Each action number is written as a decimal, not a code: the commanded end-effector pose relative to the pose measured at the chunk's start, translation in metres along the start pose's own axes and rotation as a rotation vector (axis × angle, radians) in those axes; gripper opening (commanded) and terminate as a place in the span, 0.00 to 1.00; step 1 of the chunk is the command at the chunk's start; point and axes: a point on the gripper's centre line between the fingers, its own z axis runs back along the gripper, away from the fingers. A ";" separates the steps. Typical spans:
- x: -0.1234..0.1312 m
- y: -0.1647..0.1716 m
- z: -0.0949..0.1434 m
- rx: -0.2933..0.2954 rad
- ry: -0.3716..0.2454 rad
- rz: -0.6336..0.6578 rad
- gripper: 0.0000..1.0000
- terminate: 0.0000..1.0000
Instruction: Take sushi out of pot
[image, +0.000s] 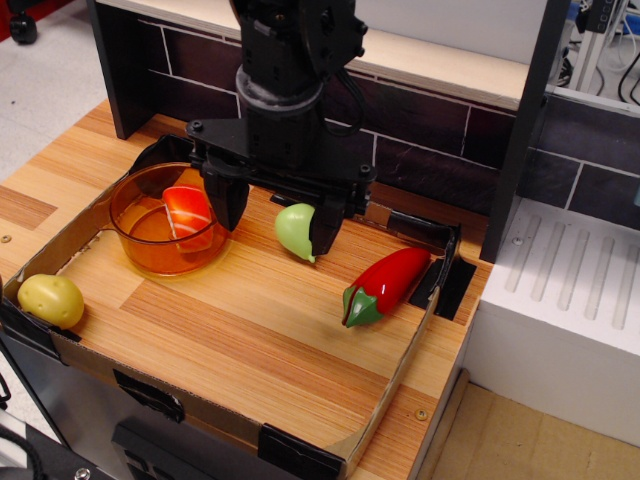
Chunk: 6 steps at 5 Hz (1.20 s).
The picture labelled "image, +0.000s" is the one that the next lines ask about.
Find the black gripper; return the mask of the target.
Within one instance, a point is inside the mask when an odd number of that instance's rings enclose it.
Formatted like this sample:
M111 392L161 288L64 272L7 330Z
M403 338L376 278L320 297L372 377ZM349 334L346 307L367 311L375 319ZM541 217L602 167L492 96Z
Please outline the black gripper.
M309 230L313 256L329 252L344 214L363 214L368 206L376 176L371 161L327 132L313 110L289 118L249 110L243 118L196 119L186 133L192 164L228 231L238 226L251 185L317 205Z

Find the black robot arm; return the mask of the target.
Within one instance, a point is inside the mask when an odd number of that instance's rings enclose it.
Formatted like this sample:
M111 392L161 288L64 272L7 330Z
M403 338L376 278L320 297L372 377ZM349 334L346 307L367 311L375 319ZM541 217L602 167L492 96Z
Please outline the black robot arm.
M352 1L235 1L242 63L236 92L238 119L188 123L191 164L203 179L217 220L234 230L252 186L314 207L309 239L325 255L344 219L365 213L372 163L351 153L347 137L362 123L331 127L324 96L333 78L364 99L346 66L364 54L366 24Z

